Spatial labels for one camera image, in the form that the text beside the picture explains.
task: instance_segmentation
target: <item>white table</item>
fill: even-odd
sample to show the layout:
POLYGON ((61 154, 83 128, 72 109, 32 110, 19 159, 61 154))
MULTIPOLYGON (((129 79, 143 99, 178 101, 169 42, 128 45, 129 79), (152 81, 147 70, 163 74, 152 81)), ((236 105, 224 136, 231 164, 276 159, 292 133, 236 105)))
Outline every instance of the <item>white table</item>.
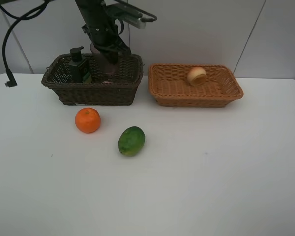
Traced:
POLYGON ((223 109, 64 106, 42 75, 0 75, 0 236, 295 236, 295 80, 238 79, 223 109), (131 159, 120 134, 147 137, 131 159))

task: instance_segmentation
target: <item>brown wicker basket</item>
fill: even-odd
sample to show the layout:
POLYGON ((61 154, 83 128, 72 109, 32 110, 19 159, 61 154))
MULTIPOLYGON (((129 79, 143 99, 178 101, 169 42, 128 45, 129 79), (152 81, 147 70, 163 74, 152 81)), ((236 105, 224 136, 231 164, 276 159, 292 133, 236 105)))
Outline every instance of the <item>brown wicker basket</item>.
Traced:
POLYGON ((119 69, 114 75, 103 73, 92 54, 83 54, 89 59, 93 83, 72 83, 68 63, 70 54, 55 59, 47 69, 42 84, 52 89, 64 105, 131 105, 143 75, 142 59, 138 55, 120 57, 119 69))
POLYGON ((149 90, 159 105, 170 107, 225 107, 243 97, 233 73, 223 65, 153 64, 149 90), (187 74, 193 67, 206 71, 204 84, 188 83, 187 74))

